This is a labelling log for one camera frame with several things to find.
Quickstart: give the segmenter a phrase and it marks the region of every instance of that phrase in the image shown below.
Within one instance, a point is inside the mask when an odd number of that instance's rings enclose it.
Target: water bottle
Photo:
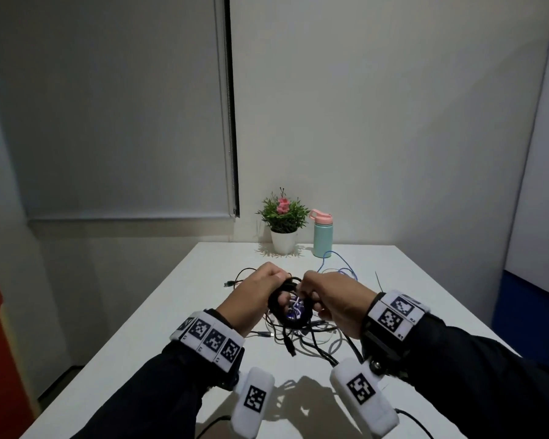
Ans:
[[[315,221],[315,231],[313,235],[313,255],[323,258],[331,256],[331,244],[334,239],[334,220],[331,214],[326,214],[317,209],[312,209],[309,218]]]

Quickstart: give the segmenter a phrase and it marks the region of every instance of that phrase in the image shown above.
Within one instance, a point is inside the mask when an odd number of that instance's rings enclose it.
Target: blue cable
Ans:
[[[323,253],[323,262],[321,263],[321,266],[319,267],[319,269],[317,270],[317,272],[321,271],[321,269],[323,268],[323,265],[324,265],[324,263],[325,263],[325,255],[326,255],[327,253],[333,253],[333,254],[335,254],[337,257],[341,258],[341,259],[344,261],[344,263],[348,266],[348,268],[340,268],[340,269],[338,270],[338,272],[341,273],[341,271],[342,271],[343,269],[349,269],[350,272],[353,274],[353,278],[356,279],[356,280],[358,280],[358,276],[356,275],[356,273],[354,272],[354,270],[352,269],[352,267],[350,266],[350,264],[349,264],[348,262],[346,262],[346,259],[344,259],[342,256],[340,256],[339,254],[337,254],[337,252],[335,252],[335,251],[325,251],[325,252]]]

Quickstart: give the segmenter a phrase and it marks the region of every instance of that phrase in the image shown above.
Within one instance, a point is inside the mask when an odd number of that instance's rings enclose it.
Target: roller blind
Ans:
[[[31,220],[235,213],[223,0],[0,0]]]

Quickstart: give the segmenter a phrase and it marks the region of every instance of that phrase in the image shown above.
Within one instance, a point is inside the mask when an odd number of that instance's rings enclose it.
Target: black sleeve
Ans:
[[[215,310],[207,312],[229,325]],[[193,350],[170,342],[116,391],[73,439],[191,439],[201,397],[214,380],[212,372],[209,362]]]
[[[405,343],[409,382],[469,439],[549,432],[549,369],[428,314]]]

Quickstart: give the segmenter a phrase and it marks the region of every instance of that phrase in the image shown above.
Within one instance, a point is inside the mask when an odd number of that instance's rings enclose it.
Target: pink bottle cap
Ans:
[[[331,225],[334,222],[331,214],[326,214],[324,212],[318,211],[317,209],[312,209],[309,213],[309,218],[313,219],[315,223],[320,225]]]

